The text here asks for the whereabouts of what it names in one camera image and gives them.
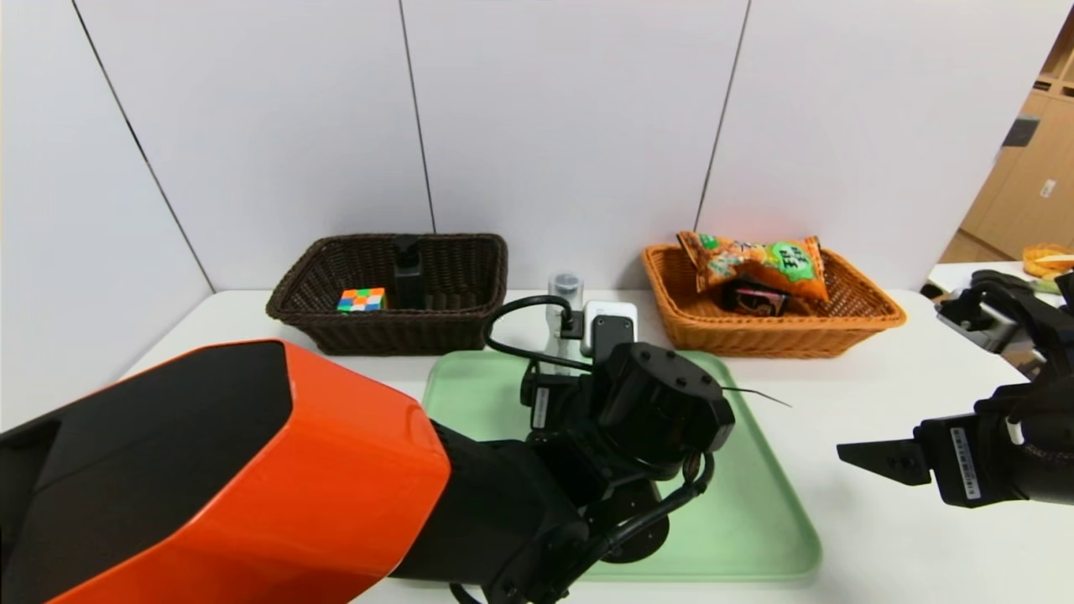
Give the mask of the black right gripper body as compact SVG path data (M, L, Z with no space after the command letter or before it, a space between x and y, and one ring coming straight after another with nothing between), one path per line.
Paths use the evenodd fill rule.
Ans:
M944 503L1073 503L1070 383L1016 383L915 430Z

